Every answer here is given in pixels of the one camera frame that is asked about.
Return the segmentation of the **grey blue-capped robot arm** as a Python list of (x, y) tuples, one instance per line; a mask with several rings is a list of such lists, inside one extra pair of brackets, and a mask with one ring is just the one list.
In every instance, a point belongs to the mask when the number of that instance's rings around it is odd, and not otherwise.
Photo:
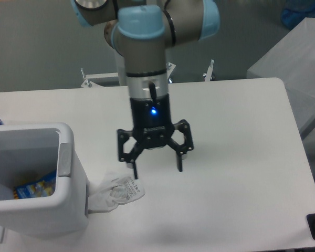
[(190, 124), (171, 119), (167, 48), (215, 35), (220, 14), (214, 1), (72, 1), (82, 26), (105, 24), (107, 43), (124, 59), (133, 129), (119, 129), (118, 159), (136, 168), (143, 150), (169, 146), (177, 168), (193, 150)]

